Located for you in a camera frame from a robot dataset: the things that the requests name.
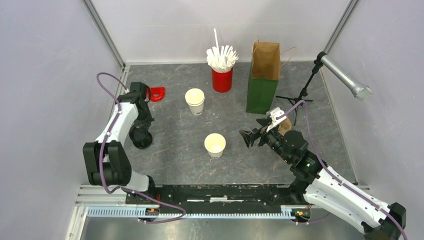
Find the white paper coffee cup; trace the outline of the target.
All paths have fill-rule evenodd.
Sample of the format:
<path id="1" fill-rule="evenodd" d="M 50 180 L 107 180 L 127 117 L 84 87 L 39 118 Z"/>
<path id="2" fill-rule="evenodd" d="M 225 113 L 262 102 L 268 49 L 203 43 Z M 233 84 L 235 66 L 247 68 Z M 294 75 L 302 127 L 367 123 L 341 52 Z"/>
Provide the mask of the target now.
<path id="1" fill-rule="evenodd" d="M 211 133 L 204 139 L 204 147 L 212 158 L 220 158 L 226 147 L 226 139 L 219 133 Z"/>

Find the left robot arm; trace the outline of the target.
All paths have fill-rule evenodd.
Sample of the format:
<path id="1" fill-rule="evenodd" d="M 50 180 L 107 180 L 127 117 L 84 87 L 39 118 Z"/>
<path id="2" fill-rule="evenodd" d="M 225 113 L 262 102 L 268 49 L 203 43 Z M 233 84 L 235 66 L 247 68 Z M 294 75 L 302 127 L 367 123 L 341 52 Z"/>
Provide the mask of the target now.
<path id="1" fill-rule="evenodd" d="M 129 92 L 118 96 L 114 112 L 100 136 L 82 148 L 88 181 L 93 186 L 121 186 L 138 191 L 145 204 L 153 203 L 157 190 L 150 176 L 132 170 L 124 150 L 126 138 L 138 149 L 153 142 L 149 127 L 154 121 L 148 106 L 151 89 L 142 82 L 130 84 Z"/>

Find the stack of black lids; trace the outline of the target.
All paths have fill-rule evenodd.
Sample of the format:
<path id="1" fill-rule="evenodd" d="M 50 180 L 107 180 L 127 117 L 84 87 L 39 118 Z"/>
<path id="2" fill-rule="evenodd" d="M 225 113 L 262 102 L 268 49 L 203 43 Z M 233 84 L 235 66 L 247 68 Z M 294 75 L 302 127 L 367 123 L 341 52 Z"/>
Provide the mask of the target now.
<path id="1" fill-rule="evenodd" d="M 146 127 L 132 127 L 129 131 L 129 137 L 138 149 L 146 149 L 153 142 L 153 136 Z"/>

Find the brown pulp cup carrier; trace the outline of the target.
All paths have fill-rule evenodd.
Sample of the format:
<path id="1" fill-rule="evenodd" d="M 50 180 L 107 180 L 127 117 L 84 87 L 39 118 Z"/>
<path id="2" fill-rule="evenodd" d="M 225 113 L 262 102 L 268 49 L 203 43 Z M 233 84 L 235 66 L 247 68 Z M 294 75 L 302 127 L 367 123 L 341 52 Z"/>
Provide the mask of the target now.
<path id="1" fill-rule="evenodd" d="M 292 123 L 288 117 L 279 123 L 278 133 L 284 136 L 288 131 L 292 129 Z"/>

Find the stack of paper cups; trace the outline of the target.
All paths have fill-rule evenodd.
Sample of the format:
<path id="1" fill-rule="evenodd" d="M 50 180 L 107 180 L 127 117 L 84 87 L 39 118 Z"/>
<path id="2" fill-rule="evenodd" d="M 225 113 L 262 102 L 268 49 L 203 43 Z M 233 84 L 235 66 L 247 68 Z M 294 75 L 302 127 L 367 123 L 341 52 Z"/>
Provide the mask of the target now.
<path id="1" fill-rule="evenodd" d="M 204 110 L 205 95 L 199 88 L 191 88 L 185 93 L 185 101 L 191 113 L 195 116 L 201 115 Z"/>

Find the red straw holder cup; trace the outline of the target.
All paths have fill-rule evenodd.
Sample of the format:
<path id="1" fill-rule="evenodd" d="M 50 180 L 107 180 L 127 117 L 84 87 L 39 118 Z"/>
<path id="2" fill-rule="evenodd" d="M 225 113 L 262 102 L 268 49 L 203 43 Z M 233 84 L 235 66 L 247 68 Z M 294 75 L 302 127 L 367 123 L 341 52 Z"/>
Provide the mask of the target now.
<path id="1" fill-rule="evenodd" d="M 228 72 L 217 72 L 211 69 L 212 87 L 218 93 L 226 93 L 232 88 L 233 68 Z"/>

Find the green and brown paper bag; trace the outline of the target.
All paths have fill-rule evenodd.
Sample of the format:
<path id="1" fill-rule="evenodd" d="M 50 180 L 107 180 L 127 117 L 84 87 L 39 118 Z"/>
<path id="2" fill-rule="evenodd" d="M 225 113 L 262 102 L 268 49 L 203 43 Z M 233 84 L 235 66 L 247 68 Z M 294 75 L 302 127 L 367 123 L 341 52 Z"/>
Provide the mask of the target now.
<path id="1" fill-rule="evenodd" d="M 281 63 L 281 55 L 294 49 L 290 47 L 281 51 L 277 42 L 256 40 L 253 43 L 245 108 L 247 113 L 264 115 L 271 109 L 280 70 L 285 65 Z"/>

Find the bundle of white straws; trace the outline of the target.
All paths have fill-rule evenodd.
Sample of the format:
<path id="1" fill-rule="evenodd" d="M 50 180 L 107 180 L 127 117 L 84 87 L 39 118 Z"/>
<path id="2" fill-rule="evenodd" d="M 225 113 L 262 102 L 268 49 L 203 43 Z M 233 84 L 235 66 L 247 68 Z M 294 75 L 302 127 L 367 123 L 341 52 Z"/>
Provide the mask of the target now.
<path id="1" fill-rule="evenodd" d="M 219 46 L 217 30 L 214 28 L 215 46 L 206 50 L 207 64 L 217 73 L 229 72 L 239 59 L 233 46 Z"/>

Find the silver microphone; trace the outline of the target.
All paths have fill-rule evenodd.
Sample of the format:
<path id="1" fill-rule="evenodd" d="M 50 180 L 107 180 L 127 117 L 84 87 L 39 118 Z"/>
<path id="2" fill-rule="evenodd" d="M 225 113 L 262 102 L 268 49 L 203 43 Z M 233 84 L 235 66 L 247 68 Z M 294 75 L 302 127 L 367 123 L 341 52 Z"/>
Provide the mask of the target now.
<path id="1" fill-rule="evenodd" d="M 369 99 L 373 92 L 369 86 L 361 83 L 333 60 L 326 52 L 322 51 L 317 55 L 319 60 L 326 66 L 352 93 L 352 95 L 361 101 Z"/>

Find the red plastic bracket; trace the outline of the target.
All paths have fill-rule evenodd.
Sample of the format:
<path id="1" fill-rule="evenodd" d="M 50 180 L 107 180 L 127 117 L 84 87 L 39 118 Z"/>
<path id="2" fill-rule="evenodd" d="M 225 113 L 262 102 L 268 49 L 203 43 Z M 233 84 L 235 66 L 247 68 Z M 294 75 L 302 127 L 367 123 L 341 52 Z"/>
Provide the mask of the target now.
<path id="1" fill-rule="evenodd" d="M 163 86 L 151 87 L 146 90 L 147 97 L 151 102 L 159 102 L 166 95 L 166 88 Z"/>

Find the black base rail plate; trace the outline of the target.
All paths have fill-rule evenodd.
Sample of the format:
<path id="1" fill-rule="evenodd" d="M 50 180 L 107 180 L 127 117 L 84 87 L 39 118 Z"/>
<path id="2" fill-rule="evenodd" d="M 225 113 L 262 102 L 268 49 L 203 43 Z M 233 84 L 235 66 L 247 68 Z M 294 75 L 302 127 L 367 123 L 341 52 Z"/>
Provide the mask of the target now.
<path id="1" fill-rule="evenodd" d="M 125 191 L 128 205 L 160 214 L 277 214 L 282 206 L 310 209 L 302 187 L 289 184 L 163 184 L 141 196 Z"/>

